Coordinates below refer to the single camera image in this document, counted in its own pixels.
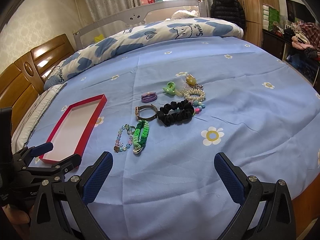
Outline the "left hand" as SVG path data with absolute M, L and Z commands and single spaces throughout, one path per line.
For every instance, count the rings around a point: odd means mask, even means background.
M 11 208 L 10 205 L 2 207 L 7 218 L 14 225 L 24 225 L 30 222 L 30 217 L 22 210 Z

